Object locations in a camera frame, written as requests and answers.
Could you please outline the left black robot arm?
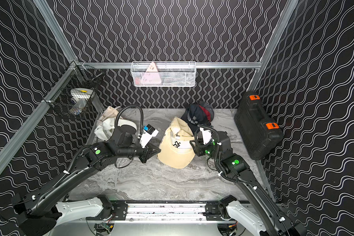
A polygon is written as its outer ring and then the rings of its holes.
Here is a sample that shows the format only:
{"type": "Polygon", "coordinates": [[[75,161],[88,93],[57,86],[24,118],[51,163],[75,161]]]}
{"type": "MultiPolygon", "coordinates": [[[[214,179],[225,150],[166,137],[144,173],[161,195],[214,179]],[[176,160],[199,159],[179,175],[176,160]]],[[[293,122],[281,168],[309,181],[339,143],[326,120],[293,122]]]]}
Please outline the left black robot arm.
{"type": "Polygon", "coordinates": [[[121,109],[115,119],[112,136],[104,142],[85,145],[74,154],[67,169],[42,187],[26,194],[15,194],[11,205],[16,213],[16,224],[26,236],[42,236],[50,232],[63,213],[57,209],[58,201],[77,187],[81,182],[96,175],[117,160],[138,158],[146,163],[161,152],[151,144],[150,132],[156,132],[151,125],[144,125],[144,112],[138,105],[129,105],[121,109]],[[119,125],[119,119],[126,110],[138,109],[140,128],[119,125]]]}

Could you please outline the cream cap with text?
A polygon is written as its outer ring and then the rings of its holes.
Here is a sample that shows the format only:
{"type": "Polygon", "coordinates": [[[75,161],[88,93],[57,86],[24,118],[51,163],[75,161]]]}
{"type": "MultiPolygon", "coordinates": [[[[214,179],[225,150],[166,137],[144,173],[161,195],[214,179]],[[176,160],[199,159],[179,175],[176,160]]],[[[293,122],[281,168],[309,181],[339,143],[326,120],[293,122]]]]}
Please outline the cream cap with text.
{"type": "Polygon", "coordinates": [[[104,122],[105,120],[110,119],[110,118],[115,119],[119,113],[120,108],[121,108],[120,106],[117,106],[117,107],[108,106],[107,109],[102,113],[99,120],[101,122],[104,122]]]}

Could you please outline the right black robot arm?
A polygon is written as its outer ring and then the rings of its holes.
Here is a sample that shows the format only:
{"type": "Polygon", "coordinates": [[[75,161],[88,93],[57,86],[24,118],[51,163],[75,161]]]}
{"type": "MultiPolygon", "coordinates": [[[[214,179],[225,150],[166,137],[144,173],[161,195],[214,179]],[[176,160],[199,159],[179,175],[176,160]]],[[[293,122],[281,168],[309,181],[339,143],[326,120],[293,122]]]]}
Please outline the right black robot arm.
{"type": "Polygon", "coordinates": [[[262,188],[247,162],[233,152],[226,132],[216,131],[206,125],[200,125],[199,131],[209,131],[210,140],[206,142],[198,137],[198,133],[194,134],[190,144],[196,155],[210,156],[218,176],[240,189],[256,211],[253,213],[245,209],[240,201],[230,195],[218,203],[222,220],[235,220],[254,236],[307,235],[307,229],[282,211],[262,188]]]}

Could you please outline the white cap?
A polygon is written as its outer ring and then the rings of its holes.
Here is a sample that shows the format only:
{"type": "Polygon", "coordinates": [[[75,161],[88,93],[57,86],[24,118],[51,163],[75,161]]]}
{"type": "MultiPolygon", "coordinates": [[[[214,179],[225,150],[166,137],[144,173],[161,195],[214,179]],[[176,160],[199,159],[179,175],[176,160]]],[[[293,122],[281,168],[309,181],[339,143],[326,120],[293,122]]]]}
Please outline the white cap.
{"type": "MultiPolygon", "coordinates": [[[[115,119],[110,118],[105,120],[104,122],[98,120],[97,127],[94,130],[94,134],[96,135],[96,137],[102,141],[108,141],[113,135],[115,129],[115,120],[116,118],[115,119]]],[[[137,126],[132,121],[119,119],[118,126],[122,126],[122,125],[129,125],[135,128],[135,130],[137,131],[137,126]]]]}

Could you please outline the tan cap with logo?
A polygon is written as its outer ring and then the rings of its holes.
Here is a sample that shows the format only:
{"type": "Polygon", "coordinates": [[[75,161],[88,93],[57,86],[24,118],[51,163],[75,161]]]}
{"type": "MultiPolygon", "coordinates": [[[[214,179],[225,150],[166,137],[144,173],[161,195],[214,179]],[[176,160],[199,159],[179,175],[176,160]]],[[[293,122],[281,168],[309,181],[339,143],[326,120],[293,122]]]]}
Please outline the tan cap with logo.
{"type": "Polygon", "coordinates": [[[195,152],[190,144],[194,135],[188,124],[180,118],[173,118],[159,145],[161,152],[157,159],[175,168],[185,168],[194,158],[195,152]]]}

